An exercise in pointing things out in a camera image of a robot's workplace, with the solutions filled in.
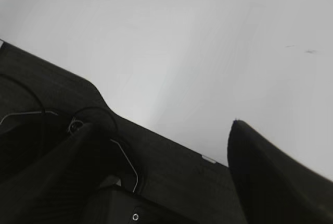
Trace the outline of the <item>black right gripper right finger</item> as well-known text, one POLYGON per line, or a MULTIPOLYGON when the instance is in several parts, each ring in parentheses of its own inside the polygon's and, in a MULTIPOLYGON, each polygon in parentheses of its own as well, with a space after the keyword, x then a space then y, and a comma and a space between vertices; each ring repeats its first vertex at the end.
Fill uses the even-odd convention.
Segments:
POLYGON ((332 223, 332 182, 242 120, 232 124, 227 161, 247 223, 332 223))

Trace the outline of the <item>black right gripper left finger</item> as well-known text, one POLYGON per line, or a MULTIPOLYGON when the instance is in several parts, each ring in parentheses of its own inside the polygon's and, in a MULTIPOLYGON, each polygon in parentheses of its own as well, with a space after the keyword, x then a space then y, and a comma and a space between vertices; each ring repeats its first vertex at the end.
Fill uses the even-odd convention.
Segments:
POLYGON ((111 175, 107 135, 93 124, 46 139, 35 134, 1 137, 1 223, 77 223, 89 196, 111 175))

